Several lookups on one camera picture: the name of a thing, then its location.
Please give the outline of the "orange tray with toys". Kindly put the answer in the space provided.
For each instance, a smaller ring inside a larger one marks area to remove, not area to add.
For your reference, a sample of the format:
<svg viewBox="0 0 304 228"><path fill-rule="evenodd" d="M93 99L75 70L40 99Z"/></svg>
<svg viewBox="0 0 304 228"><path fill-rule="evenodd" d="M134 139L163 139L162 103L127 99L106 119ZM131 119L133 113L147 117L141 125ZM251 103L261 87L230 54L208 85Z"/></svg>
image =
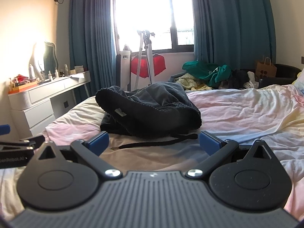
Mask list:
<svg viewBox="0 0 304 228"><path fill-rule="evenodd" d="M36 80L31 80L23 75L17 75L14 78L10 78L8 94L20 93L36 86L38 86Z"/></svg>

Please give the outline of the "red garment on hanger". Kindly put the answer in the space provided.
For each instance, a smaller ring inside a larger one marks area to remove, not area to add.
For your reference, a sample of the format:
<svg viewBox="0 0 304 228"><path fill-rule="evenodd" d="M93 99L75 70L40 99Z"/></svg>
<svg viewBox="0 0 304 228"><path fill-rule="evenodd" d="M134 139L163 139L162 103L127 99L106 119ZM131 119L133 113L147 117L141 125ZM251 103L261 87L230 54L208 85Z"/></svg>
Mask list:
<svg viewBox="0 0 304 228"><path fill-rule="evenodd" d="M138 62L139 62L139 55L136 55L131 60L131 72L135 75L137 75L138 70ZM154 74L157 76L158 74L162 73L164 70L166 70L165 65L165 58L164 56L160 54L153 54L153 63L154 63ZM145 55L142 56L141 62L140 62L140 74L139 76L141 78L147 78L148 77L148 61Z"/></svg>

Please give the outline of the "white air purifier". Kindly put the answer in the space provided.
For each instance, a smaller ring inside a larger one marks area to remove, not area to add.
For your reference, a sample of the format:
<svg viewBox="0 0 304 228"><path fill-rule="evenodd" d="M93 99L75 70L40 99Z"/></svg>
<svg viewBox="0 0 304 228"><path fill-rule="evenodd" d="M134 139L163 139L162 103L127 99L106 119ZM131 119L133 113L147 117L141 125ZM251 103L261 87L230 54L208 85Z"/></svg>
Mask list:
<svg viewBox="0 0 304 228"><path fill-rule="evenodd" d="M116 84L124 91L130 85L130 51L119 51L116 55Z"/></svg>

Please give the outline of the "teal curtain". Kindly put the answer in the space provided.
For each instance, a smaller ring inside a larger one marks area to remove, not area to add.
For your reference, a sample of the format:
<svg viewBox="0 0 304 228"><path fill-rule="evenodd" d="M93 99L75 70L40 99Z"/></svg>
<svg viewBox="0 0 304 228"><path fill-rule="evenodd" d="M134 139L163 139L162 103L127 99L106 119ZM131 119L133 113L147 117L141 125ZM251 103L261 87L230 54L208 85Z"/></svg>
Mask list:
<svg viewBox="0 0 304 228"><path fill-rule="evenodd" d="M116 84L113 0L70 0L70 66L90 72L86 88L76 88L78 103Z"/></svg>
<svg viewBox="0 0 304 228"><path fill-rule="evenodd" d="M194 56L198 61L253 69L269 57L276 62L270 0L192 0Z"/></svg>

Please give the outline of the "left teal curtain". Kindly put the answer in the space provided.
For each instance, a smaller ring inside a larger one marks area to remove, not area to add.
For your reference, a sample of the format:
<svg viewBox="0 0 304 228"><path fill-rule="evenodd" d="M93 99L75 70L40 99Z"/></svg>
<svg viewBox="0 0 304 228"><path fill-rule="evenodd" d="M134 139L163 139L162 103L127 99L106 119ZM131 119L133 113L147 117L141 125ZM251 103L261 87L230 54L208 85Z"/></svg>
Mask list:
<svg viewBox="0 0 304 228"><path fill-rule="evenodd" d="M78 103L116 84L113 0L70 0L70 66L90 72L86 88L76 88Z"/></svg>

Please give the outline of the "white garment on chair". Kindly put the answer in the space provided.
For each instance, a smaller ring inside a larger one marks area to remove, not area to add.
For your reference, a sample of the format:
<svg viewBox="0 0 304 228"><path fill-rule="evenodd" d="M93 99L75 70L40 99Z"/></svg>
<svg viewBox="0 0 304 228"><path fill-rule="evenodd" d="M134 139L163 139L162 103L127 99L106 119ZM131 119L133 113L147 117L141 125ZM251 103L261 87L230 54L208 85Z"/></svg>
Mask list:
<svg viewBox="0 0 304 228"><path fill-rule="evenodd" d="M249 81L244 83L243 88L245 89L258 89L259 88L259 83L255 81L255 73L248 71L247 72Z"/></svg>

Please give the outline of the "white vanity desk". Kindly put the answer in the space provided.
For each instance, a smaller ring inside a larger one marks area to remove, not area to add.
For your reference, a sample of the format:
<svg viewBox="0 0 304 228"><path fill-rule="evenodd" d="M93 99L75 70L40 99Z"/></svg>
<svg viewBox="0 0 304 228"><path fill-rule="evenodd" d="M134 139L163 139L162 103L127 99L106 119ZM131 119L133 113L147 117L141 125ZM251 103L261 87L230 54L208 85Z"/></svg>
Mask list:
<svg viewBox="0 0 304 228"><path fill-rule="evenodd" d="M64 92L86 85L91 81L90 72L57 78L45 84L35 86L23 92L9 94L12 110L26 110L47 98L52 98Z"/></svg>

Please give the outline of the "ornate vanity mirror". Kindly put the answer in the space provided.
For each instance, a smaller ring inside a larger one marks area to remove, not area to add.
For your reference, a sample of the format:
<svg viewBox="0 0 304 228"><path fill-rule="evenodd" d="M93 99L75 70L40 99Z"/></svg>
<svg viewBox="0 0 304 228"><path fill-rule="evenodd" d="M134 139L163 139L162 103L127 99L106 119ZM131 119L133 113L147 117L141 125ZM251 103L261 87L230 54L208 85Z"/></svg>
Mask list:
<svg viewBox="0 0 304 228"><path fill-rule="evenodd" d="M38 42L33 46L29 60L29 72L35 79L47 80L49 76L56 77L59 69L56 45L53 42Z"/></svg>

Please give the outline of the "black fleece hoodie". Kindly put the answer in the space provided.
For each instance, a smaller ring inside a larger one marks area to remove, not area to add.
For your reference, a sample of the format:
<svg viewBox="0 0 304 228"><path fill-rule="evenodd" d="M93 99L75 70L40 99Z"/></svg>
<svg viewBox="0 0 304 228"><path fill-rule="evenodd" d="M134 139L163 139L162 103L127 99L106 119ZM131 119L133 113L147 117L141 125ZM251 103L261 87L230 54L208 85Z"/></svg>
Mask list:
<svg viewBox="0 0 304 228"><path fill-rule="evenodd" d="M132 92L111 86L100 89L95 100L106 113L101 131L142 139L119 149L169 146L197 139L195 131L202 125L199 109L174 82L158 82Z"/></svg>

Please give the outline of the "right teal curtain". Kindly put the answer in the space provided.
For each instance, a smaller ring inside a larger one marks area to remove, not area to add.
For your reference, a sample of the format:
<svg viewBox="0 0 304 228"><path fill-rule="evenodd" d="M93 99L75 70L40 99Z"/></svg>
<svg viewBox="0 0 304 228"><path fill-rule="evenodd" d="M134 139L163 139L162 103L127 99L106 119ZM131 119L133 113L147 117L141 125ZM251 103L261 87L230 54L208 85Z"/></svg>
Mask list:
<svg viewBox="0 0 304 228"><path fill-rule="evenodd" d="M270 0L192 0L194 56L198 61L253 69L269 57L276 62Z"/></svg>

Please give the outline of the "green sweatshirt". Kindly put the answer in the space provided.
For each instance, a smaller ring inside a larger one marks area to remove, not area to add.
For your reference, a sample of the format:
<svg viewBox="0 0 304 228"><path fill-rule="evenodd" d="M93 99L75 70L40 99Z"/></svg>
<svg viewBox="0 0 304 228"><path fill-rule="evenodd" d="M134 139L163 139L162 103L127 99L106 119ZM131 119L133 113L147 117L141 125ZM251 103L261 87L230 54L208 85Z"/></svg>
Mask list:
<svg viewBox="0 0 304 228"><path fill-rule="evenodd" d="M211 88L218 88L222 81L229 79L231 68L228 65L219 66L215 63L205 63L203 61L189 61L183 64L182 69L202 80Z"/></svg>

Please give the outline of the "yellow fuzzy garment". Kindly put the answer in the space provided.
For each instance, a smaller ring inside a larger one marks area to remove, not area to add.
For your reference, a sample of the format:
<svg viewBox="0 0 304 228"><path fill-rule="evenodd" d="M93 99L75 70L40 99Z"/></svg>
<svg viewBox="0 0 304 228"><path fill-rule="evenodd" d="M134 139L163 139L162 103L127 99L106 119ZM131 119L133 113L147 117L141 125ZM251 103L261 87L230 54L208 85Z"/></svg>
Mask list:
<svg viewBox="0 0 304 228"><path fill-rule="evenodd" d="M206 85L202 80L195 78L189 73L185 73L174 79L174 82L181 84L185 91L208 91L211 87Z"/></svg>

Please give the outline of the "pastel tie-dye bed sheet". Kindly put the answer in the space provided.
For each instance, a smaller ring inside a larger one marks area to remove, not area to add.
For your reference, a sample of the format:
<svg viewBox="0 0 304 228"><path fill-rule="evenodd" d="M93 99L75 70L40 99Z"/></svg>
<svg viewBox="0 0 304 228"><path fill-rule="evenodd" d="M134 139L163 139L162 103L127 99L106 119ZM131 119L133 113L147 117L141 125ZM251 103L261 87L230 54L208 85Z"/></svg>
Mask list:
<svg viewBox="0 0 304 228"><path fill-rule="evenodd" d="M293 85L271 85L242 91L196 91L188 97L201 113L201 130L243 144L262 139L270 146L293 183L285 209L303 220L303 91ZM57 145L87 140L99 133L104 115L90 97L50 123L43 135ZM135 137L111 135L110 146L101 158L123 172L185 171L207 158L197 141L119 150L121 145L136 142Z"/></svg>

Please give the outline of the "brown paper bag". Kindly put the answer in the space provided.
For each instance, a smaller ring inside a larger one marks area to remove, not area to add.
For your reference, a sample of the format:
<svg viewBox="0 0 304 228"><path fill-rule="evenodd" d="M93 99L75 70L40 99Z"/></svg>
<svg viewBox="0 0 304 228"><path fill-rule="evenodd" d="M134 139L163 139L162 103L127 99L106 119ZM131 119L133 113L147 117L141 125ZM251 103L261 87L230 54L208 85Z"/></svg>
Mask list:
<svg viewBox="0 0 304 228"><path fill-rule="evenodd" d="M277 72L277 68L272 63L271 58L266 57L262 61L256 62L256 71L255 75L259 79L263 79L266 77L275 77Z"/></svg>

